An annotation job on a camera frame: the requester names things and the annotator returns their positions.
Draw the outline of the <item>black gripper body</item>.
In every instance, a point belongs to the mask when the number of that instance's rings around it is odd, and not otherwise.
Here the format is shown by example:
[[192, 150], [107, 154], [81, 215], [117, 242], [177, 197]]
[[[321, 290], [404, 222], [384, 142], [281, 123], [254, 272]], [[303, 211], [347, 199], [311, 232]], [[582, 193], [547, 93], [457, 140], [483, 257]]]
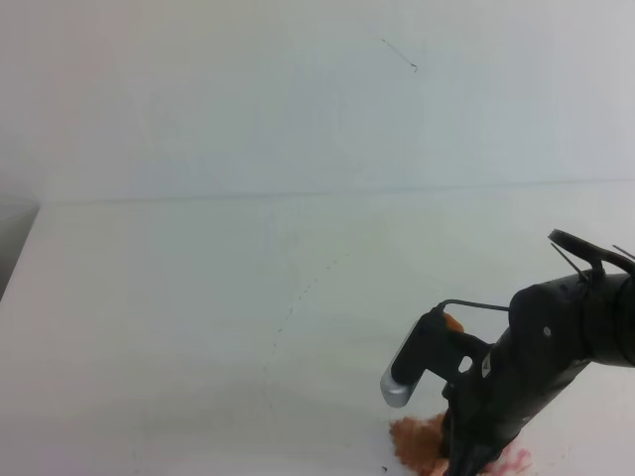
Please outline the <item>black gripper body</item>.
[[514, 294], [508, 328], [451, 393], [447, 474], [480, 472], [588, 365], [588, 291], [576, 280], [554, 280]]

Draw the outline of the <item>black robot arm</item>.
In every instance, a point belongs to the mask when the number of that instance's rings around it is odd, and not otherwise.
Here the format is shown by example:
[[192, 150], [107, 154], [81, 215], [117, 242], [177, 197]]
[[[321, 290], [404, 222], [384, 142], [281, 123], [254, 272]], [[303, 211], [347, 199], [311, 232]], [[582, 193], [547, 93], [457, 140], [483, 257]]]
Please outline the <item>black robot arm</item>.
[[449, 475], [476, 475], [591, 362], [634, 364], [634, 284], [626, 274], [532, 285], [511, 299], [508, 327], [487, 344], [454, 332], [469, 370], [444, 396]]

